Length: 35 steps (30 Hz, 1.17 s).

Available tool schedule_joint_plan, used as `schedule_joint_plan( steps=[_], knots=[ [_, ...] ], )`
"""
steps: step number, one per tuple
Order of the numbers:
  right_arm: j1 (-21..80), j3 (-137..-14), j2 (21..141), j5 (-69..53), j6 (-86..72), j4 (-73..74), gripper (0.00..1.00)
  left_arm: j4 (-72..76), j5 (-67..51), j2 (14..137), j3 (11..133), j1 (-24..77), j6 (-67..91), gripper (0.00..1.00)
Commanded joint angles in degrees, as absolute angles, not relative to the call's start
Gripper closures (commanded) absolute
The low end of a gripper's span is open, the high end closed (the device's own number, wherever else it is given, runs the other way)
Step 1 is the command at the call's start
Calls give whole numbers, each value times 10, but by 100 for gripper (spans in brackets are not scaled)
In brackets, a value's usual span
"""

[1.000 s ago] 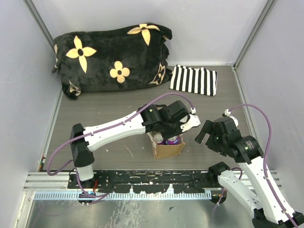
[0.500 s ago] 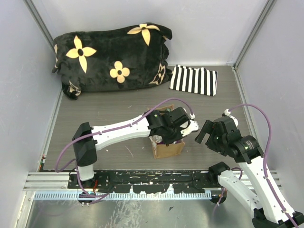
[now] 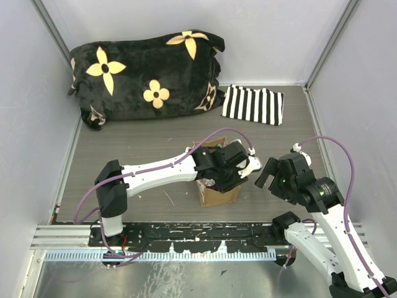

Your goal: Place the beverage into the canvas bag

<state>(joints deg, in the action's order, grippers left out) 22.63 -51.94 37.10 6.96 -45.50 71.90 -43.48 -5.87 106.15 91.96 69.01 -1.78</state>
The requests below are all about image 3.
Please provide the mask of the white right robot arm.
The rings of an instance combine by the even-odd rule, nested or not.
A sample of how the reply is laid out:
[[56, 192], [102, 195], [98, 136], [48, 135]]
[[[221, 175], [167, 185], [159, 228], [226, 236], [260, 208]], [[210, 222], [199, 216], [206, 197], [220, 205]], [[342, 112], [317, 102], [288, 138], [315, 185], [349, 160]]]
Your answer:
[[291, 244], [327, 280], [332, 297], [388, 297], [396, 292], [396, 279], [385, 276], [371, 259], [344, 215], [345, 201], [337, 184], [328, 177], [315, 178], [302, 153], [269, 158], [255, 182], [264, 187], [269, 176], [269, 191], [293, 205], [306, 208], [325, 233], [331, 247], [326, 248], [293, 212], [272, 221], [271, 235], [278, 244]]

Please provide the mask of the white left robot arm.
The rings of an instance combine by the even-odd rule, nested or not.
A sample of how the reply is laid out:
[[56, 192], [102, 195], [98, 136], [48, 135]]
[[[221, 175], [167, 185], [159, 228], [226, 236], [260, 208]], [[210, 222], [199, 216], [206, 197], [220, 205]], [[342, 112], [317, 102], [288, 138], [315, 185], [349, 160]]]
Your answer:
[[239, 140], [225, 146], [197, 144], [167, 160], [135, 166], [121, 166], [117, 160], [106, 164], [95, 181], [103, 226], [102, 239], [110, 246], [124, 239], [122, 215], [129, 197], [166, 184], [212, 180], [221, 193], [246, 182], [261, 168], [254, 150], [246, 150]]

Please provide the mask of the burlap canvas tote bag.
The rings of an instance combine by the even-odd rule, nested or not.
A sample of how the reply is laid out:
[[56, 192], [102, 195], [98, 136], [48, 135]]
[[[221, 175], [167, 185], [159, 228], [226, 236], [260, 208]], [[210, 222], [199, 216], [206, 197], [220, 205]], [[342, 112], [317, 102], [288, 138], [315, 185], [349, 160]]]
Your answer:
[[[220, 147], [223, 148], [228, 145], [226, 137], [218, 138], [209, 142], [194, 142], [194, 147], [198, 148], [199, 146], [205, 147]], [[196, 180], [200, 205], [202, 207], [215, 207], [219, 205], [226, 205], [237, 200], [237, 196], [241, 189], [240, 186], [236, 186], [234, 189], [221, 193], [206, 187], [201, 180]]]

